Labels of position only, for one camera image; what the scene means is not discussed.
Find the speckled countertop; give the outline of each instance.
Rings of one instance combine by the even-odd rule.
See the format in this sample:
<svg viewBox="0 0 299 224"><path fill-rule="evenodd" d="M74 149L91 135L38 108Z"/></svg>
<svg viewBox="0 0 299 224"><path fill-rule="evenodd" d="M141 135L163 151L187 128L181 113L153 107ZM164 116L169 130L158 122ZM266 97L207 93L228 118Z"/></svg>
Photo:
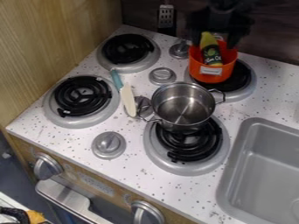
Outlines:
<svg viewBox="0 0 299 224"><path fill-rule="evenodd" d="M173 59L169 48L177 38L123 25L115 34L140 33L152 38L162 50L162 57L151 68L140 73L124 74L122 79L133 86L135 95L151 97L157 86L148 80L156 67L170 67L182 81L188 60ZM299 125L299 66L263 59L240 53L257 74L257 87L243 101L221 104L214 115L226 126L231 145L240 123L249 117L262 117L270 121L298 128ZM96 74L110 79L91 52L65 78L80 74ZM161 170L145 154L143 130L145 122L128 118L120 106L105 122L86 129L64 129L45 118L43 96L34 102L7 130L40 148L97 173L131 191L151 198L157 203L182 214L193 221L211 224L240 224L218 207L215 191L224 164L215 171L197 177L182 177ZM117 159L105 161L91 152L91 142L104 131L117 131L127 140L126 151Z"/></svg>

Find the orange cup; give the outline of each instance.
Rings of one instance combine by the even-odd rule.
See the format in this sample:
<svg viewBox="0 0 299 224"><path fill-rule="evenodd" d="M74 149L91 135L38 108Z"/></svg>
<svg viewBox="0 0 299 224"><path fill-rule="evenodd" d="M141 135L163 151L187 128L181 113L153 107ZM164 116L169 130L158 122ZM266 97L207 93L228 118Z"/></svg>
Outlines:
<svg viewBox="0 0 299 224"><path fill-rule="evenodd" d="M200 48L194 45L190 47L189 73L194 79L206 83L218 83L227 80L231 76L234 63L238 58L238 51L237 49L227 49L225 41L217 41L223 66L208 66L204 64Z"/></svg>

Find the stainless steel pot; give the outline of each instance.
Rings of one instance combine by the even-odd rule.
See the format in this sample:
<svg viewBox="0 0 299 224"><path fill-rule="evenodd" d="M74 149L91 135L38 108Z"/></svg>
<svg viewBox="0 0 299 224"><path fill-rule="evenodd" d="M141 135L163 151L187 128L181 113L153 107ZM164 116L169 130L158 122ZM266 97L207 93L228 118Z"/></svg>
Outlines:
<svg viewBox="0 0 299 224"><path fill-rule="evenodd" d="M223 101L216 102L211 92L223 94ZM217 104L226 96L217 89L207 90L200 85L175 82L161 86L151 97L155 120L170 132L191 134L206 124Z"/></svg>

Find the stainless steel sink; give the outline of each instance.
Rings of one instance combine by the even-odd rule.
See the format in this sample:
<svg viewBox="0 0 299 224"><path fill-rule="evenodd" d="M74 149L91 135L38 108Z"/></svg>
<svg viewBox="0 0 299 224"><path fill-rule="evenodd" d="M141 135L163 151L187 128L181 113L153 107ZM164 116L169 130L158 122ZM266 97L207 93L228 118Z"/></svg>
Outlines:
<svg viewBox="0 0 299 224"><path fill-rule="evenodd" d="M299 130L260 118L244 121L217 201L248 224L298 224Z"/></svg>

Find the oven door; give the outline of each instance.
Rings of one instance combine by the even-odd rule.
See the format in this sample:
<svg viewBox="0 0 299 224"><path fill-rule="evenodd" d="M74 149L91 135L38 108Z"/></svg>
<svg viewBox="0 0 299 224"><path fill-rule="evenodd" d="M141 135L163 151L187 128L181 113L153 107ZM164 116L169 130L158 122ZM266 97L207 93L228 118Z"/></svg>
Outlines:
<svg viewBox="0 0 299 224"><path fill-rule="evenodd" d="M78 187L74 191L51 178L40 180L36 185L36 192L86 223L132 223L131 214L124 209Z"/></svg>

